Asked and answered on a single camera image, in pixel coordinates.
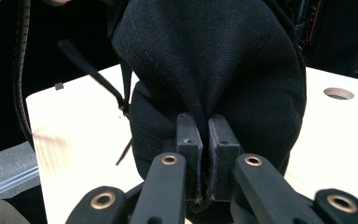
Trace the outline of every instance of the dark background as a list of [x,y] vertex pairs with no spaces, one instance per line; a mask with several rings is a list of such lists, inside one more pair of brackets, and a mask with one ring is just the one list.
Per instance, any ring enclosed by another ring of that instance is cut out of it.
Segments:
[[[14,109],[12,70],[16,40],[18,1],[0,2],[0,150],[25,141]],[[28,95],[82,77],[57,49],[69,38],[97,69],[117,64],[106,35],[105,6],[99,1],[74,0],[51,7],[31,2],[28,44],[22,74],[22,93]]]

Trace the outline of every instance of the metal grommet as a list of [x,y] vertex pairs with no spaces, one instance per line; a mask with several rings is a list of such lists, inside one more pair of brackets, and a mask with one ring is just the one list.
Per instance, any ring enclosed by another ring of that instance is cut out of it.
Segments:
[[357,212],[356,204],[349,198],[346,198],[341,195],[331,194],[327,196],[327,201],[336,209],[346,212],[346,213],[355,213]]
[[178,162],[178,159],[175,156],[168,155],[161,158],[161,162],[166,165],[174,165]]
[[252,166],[261,166],[263,161],[254,156],[248,156],[245,158],[245,162]]
[[112,205],[116,200],[116,195],[112,191],[106,191],[94,196],[91,200],[91,207],[94,209],[104,209]]

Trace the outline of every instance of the circular hole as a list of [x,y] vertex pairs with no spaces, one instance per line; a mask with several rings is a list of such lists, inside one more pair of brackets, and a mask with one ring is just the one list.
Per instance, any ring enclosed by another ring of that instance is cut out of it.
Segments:
[[151,217],[147,220],[147,224],[161,224],[162,220],[159,217]]
[[106,191],[94,196],[91,200],[90,206],[94,209],[104,209],[112,205],[116,200],[115,193]]
[[257,157],[250,156],[245,158],[245,162],[252,166],[260,166],[263,162]]
[[97,199],[98,204],[106,204],[108,203],[110,198],[106,195],[102,196],[101,198]]
[[336,209],[341,210],[346,213],[355,213],[357,212],[357,206],[356,204],[341,195],[332,194],[327,196],[327,201]]
[[194,141],[191,139],[185,139],[185,143],[191,144],[191,143],[194,143]]
[[336,100],[350,100],[354,97],[353,93],[341,88],[327,88],[324,94]]
[[174,156],[165,156],[165,157],[161,158],[161,162],[166,165],[174,165],[178,162],[178,160]]

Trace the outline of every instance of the black fabric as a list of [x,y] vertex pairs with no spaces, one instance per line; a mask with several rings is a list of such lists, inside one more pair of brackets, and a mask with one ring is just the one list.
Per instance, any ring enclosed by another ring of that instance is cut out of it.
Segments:
[[30,223],[48,223],[40,185],[5,199],[5,201],[13,205]]
[[[123,16],[108,16],[108,34],[119,58],[140,79],[129,118],[141,177],[164,143],[175,139],[176,117],[185,111],[200,131],[204,167],[207,122],[218,113],[246,152],[266,157],[283,174],[306,105],[305,65],[286,2],[131,0],[119,5],[126,7],[109,12]],[[202,218],[218,206],[209,206]],[[229,215],[222,216],[229,221]]]

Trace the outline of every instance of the backpack strap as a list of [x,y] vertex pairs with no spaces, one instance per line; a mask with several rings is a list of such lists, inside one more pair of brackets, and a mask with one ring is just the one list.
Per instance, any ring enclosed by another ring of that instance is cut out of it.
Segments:
[[[121,96],[120,92],[116,90],[115,87],[110,84],[108,80],[106,80],[98,71],[95,69],[84,57],[80,54],[80,52],[75,48],[75,46],[69,41],[69,40],[62,40],[59,41],[58,47],[61,50],[61,52],[82,72],[85,74],[90,74],[98,83],[100,83],[103,87],[105,87],[109,92],[111,92],[117,99],[118,108],[123,111],[124,116],[128,116],[128,101],[129,97],[127,97],[126,101]],[[130,85],[131,85],[131,72],[126,69],[126,78],[130,79]],[[127,89],[127,92],[130,91],[130,85],[125,87]]]

